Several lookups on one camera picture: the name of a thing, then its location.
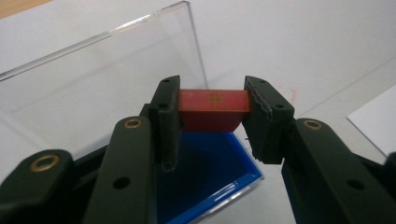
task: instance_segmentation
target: white surface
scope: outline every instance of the white surface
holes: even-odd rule
[[[385,155],[396,151],[396,86],[348,116]]]
[[[0,71],[175,2],[52,1],[2,19]],[[297,118],[321,119],[355,153],[384,160],[346,116],[396,84],[395,1],[191,5],[211,89],[241,89],[246,75],[267,79],[296,107]],[[244,139],[243,131],[237,133]],[[1,153],[16,165],[31,151]],[[266,179],[258,189],[203,223],[294,223],[281,167],[260,167]]]

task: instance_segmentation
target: screw hole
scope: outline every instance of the screw hole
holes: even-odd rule
[[[314,120],[306,120],[306,121],[304,121],[304,125],[310,129],[313,129],[313,130],[319,130],[322,127],[319,122],[314,121]]]
[[[113,188],[114,189],[125,189],[126,187],[129,186],[130,183],[131,183],[131,180],[129,180],[128,177],[120,177],[114,181]]]
[[[346,182],[353,189],[364,190],[364,185],[359,180],[348,179]]]
[[[58,163],[59,159],[60,158],[57,155],[42,156],[32,162],[32,164],[30,165],[30,170],[33,172],[42,172],[49,170]]]
[[[168,105],[167,104],[159,104],[158,107],[161,109],[166,109],[166,108],[168,108]]]
[[[140,125],[142,125],[142,120],[140,119],[128,119],[127,121],[125,121],[124,123],[124,127],[125,128],[137,128]]]

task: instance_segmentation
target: transparent acrylic lid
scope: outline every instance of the transparent acrylic lid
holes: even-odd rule
[[[0,183],[47,148],[77,159],[138,115],[161,79],[207,84],[189,3],[180,2],[0,74]]]

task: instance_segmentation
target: blue container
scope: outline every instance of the blue container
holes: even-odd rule
[[[183,133],[176,170],[157,167],[158,223],[189,223],[261,178],[232,133]]]

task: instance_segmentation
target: red object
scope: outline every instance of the red object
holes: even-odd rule
[[[180,90],[178,111],[187,132],[231,133],[250,112],[247,91]]]

